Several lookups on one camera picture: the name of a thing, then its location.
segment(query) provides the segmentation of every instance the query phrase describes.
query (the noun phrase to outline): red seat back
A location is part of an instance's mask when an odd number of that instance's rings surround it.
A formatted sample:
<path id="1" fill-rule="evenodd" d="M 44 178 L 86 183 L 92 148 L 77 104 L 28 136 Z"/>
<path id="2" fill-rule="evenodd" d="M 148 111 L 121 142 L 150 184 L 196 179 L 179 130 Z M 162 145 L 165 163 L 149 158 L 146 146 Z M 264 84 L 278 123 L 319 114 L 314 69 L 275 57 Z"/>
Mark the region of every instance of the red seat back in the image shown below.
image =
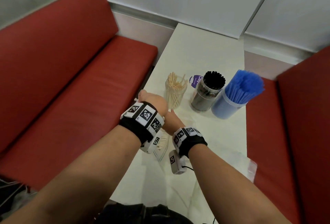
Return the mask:
<path id="1" fill-rule="evenodd" d="M 328 223 L 330 47 L 278 76 L 307 223 Z"/>
<path id="2" fill-rule="evenodd" d="M 117 31 L 107 0 L 58 0 L 0 31 L 0 151 Z"/>

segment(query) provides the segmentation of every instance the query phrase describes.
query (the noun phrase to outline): purple label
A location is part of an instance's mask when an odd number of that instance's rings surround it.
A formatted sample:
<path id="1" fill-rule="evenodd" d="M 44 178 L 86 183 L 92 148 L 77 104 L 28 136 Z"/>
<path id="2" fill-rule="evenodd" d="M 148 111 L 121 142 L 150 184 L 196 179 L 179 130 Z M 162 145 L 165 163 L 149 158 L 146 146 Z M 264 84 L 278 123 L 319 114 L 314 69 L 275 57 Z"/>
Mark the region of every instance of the purple label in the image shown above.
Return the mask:
<path id="1" fill-rule="evenodd" d="M 201 75 L 194 75 L 194 76 L 190 77 L 190 79 L 189 79 L 189 83 L 191 84 L 191 86 L 192 86 L 193 88 L 196 88 L 197 83 L 198 83 L 202 78 L 203 78 L 203 76 L 201 76 Z"/>

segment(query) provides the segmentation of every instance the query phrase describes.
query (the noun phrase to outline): white table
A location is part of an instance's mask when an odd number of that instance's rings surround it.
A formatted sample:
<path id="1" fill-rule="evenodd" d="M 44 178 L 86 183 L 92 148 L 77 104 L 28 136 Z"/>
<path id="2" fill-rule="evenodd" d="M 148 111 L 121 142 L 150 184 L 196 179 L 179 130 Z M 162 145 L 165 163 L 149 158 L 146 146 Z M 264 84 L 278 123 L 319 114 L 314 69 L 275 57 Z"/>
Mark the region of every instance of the white table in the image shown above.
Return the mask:
<path id="1" fill-rule="evenodd" d="M 229 82 L 238 69 L 244 69 L 243 40 L 179 23 L 145 89 L 163 96 L 165 81 L 171 72 L 179 76 L 186 74 L 189 79 L 215 70 Z M 210 110 L 197 114 L 188 104 L 193 91 L 194 88 L 188 84 L 184 99 L 175 110 L 178 116 L 194 121 L 215 153 L 220 143 L 246 155 L 245 107 L 228 120 L 216 118 Z M 173 149 L 170 143 L 167 152 Z M 153 154 L 139 150 L 111 199 L 123 204 L 164 204 L 187 216 L 195 182 L 195 174 L 190 170 L 182 175 L 173 175 L 168 156 L 165 155 L 159 164 Z"/>

